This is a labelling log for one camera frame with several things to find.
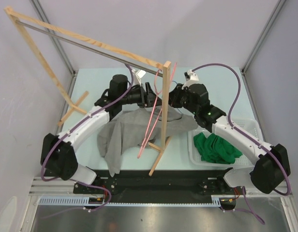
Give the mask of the grey adidas t shirt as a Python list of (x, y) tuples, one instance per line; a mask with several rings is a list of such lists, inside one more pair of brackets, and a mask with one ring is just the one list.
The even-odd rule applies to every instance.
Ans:
[[(123, 113), (100, 130), (97, 135), (97, 146), (101, 157), (107, 163), (111, 177), (120, 173), (121, 155), (129, 148), (141, 146), (146, 132), (151, 134), (150, 142), (161, 138), (160, 109), (160, 106), (154, 109), (150, 126), (148, 123), (152, 110), (139, 108)], [(181, 114), (173, 107), (168, 107), (167, 137), (192, 131), (197, 127), (198, 124), (192, 116)]]

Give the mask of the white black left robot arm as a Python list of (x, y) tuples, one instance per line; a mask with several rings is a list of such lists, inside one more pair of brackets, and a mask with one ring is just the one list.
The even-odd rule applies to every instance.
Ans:
[(99, 128), (110, 122), (128, 104), (137, 104), (140, 108), (149, 108), (162, 104), (156, 88), (146, 82), (134, 84), (127, 76), (116, 74), (92, 109), (74, 126), (57, 135), (49, 133), (44, 137), (41, 154), (41, 178), (50, 171), (53, 178), (73, 180), (84, 183), (90, 193), (100, 190), (101, 181), (90, 168), (78, 163), (76, 151)]

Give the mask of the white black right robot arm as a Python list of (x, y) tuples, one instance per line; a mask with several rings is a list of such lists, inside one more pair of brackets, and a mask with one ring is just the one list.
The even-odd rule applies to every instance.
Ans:
[(168, 103), (174, 108), (185, 108), (193, 114), (198, 125), (228, 141), (245, 155), (254, 165), (248, 173), (252, 184), (262, 193), (269, 194), (279, 184), (286, 182), (287, 190), (283, 196), (291, 194), (288, 179), (291, 174), (288, 153), (281, 145), (271, 145), (258, 140), (250, 133), (240, 129), (223, 110), (212, 105), (203, 84), (185, 87), (177, 84), (169, 93)]

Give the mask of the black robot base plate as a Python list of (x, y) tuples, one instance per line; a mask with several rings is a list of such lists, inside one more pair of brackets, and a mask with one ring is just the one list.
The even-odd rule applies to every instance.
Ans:
[(126, 170), (111, 177), (107, 171), (96, 171), (92, 187), (75, 184), (73, 193), (88, 195), (90, 204), (110, 200), (123, 205), (200, 205), (222, 200), (227, 209), (247, 196), (240, 186), (230, 187), (224, 180), (225, 170)]

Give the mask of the pink wire hanger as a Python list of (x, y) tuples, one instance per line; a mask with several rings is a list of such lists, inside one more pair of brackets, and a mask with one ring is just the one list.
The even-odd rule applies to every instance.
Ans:
[[(155, 93), (157, 94), (157, 96), (159, 96), (159, 95), (161, 94), (162, 91), (158, 91), (157, 88), (156, 88), (156, 78), (157, 78), (157, 74), (158, 74), (158, 73), (156, 73), (155, 80), (154, 80), (154, 89), (155, 89)], [(150, 114), (150, 118), (149, 118), (149, 121), (148, 121), (148, 125), (147, 125), (147, 128), (146, 128), (145, 137), (144, 137), (144, 140), (143, 140), (143, 142), (142, 142), (142, 144), (141, 144), (139, 153), (138, 153), (138, 155), (137, 155), (137, 158), (138, 158), (138, 159), (142, 156), (142, 153), (143, 153), (143, 151), (144, 151), (146, 145), (147, 145), (148, 142), (149, 142), (149, 139), (150, 139), (150, 137), (151, 137), (151, 135), (152, 135), (152, 133), (153, 133), (153, 131), (154, 131), (154, 128), (156, 127), (156, 124), (157, 124), (157, 121), (158, 121), (158, 119), (159, 119), (159, 116), (160, 116), (161, 113), (162, 113), (162, 108), (161, 108), (160, 111), (159, 111), (159, 113), (158, 113), (158, 115), (157, 115), (157, 117), (156, 117), (156, 119), (155, 119), (154, 124), (153, 124), (152, 127), (151, 127), (151, 131), (149, 132), (149, 128), (150, 128), (150, 126), (151, 126), (151, 122), (152, 122), (152, 119), (153, 119), (153, 113), (154, 113), (155, 109), (156, 109), (156, 106), (153, 106), (152, 111), (151, 111), (151, 114)]]

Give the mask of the green t shirt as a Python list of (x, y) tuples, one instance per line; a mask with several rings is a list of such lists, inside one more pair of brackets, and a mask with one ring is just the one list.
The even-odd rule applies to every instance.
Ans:
[(243, 153), (222, 137), (199, 133), (193, 137), (193, 143), (202, 161), (216, 164), (234, 164)]

